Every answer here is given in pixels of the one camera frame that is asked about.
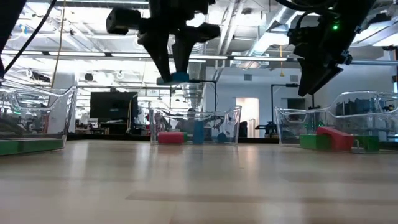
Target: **ceiling light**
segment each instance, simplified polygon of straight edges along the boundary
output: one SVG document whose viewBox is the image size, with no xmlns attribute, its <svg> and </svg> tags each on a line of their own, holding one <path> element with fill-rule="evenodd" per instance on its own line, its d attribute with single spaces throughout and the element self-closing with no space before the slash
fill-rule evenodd
<svg viewBox="0 0 398 224">
<path fill-rule="evenodd" d="M 67 2 L 87 2 L 87 3 L 114 3 L 114 4 L 148 4 L 147 1 L 104 1 L 104 0 L 66 0 Z"/>
<path fill-rule="evenodd" d="M 49 52 L 50 55 L 58 55 L 58 52 Z M 92 56 L 104 57 L 105 53 L 101 52 L 60 52 L 61 56 Z"/>
<path fill-rule="evenodd" d="M 206 60 L 190 59 L 189 62 L 205 63 Z"/>
<path fill-rule="evenodd" d="M 234 60 L 240 61 L 258 61 L 258 62 L 285 62 L 287 58 L 278 58 L 278 57 L 241 57 L 235 56 Z"/>
<path fill-rule="evenodd" d="M 3 54 L 18 54 L 18 50 L 3 50 Z M 23 55 L 42 55 L 40 51 L 26 50 L 22 53 Z"/>
<path fill-rule="evenodd" d="M 210 60 L 226 60 L 227 56 L 222 55 L 190 55 L 190 59 L 210 59 Z"/>
<path fill-rule="evenodd" d="M 112 53 L 112 57 L 150 58 L 149 54 Z"/>
</svg>

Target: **black monitor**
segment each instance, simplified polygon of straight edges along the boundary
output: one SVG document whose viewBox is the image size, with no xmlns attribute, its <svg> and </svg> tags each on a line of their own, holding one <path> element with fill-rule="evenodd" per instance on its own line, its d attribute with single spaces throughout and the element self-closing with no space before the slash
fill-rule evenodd
<svg viewBox="0 0 398 224">
<path fill-rule="evenodd" d="M 131 101 L 131 115 L 138 116 L 137 93 L 134 92 L 92 92 L 90 117 L 104 120 L 128 120 Z"/>
</svg>

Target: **blue object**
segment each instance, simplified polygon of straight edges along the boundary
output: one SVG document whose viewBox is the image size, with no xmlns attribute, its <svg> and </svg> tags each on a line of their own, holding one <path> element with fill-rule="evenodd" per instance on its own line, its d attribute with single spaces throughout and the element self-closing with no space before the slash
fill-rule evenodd
<svg viewBox="0 0 398 224">
<path fill-rule="evenodd" d="M 205 141 L 205 123 L 203 121 L 195 121 L 193 124 L 192 143 L 203 144 Z"/>
<path fill-rule="evenodd" d="M 164 82 L 162 77 L 156 79 L 157 85 L 178 85 L 180 83 L 189 82 L 189 74 L 184 72 L 176 72 L 171 74 L 172 81 Z"/>
</svg>

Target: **clear plastic bin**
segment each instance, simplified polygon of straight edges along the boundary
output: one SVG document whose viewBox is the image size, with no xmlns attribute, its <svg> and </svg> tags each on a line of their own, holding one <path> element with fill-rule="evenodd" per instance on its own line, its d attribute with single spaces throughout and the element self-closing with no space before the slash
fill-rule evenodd
<svg viewBox="0 0 398 224">
<path fill-rule="evenodd" d="M 0 79 L 0 156 L 65 147 L 75 97 Z"/>
<path fill-rule="evenodd" d="M 354 91 L 342 93 L 331 106 L 323 109 L 276 108 L 280 144 L 320 151 L 397 153 L 398 145 L 394 147 L 395 143 L 398 144 L 397 107 L 398 95 L 395 93 Z M 347 136 L 331 138 L 331 135 L 322 133 L 326 130 L 323 127 L 341 131 Z M 342 147 L 341 144 L 333 141 L 344 139 L 340 141 L 351 145 L 352 138 L 353 144 L 349 149 L 338 148 Z"/>
<path fill-rule="evenodd" d="M 151 107 L 150 141 L 152 144 L 237 144 L 241 108 L 191 112 Z"/>
</svg>

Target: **white wall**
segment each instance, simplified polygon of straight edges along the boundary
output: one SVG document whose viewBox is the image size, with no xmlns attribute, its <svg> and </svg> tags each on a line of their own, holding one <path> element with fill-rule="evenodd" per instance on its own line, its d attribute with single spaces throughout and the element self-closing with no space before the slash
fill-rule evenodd
<svg viewBox="0 0 398 224">
<path fill-rule="evenodd" d="M 378 60 L 390 60 L 385 55 Z M 330 105 L 334 99 L 346 91 L 386 91 L 393 92 L 394 85 L 391 76 L 395 75 L 395 67 L 374 65 L 348 65 L 339 75 L 315 94 L 315 104 L 322 107 Z"/>
</svg>

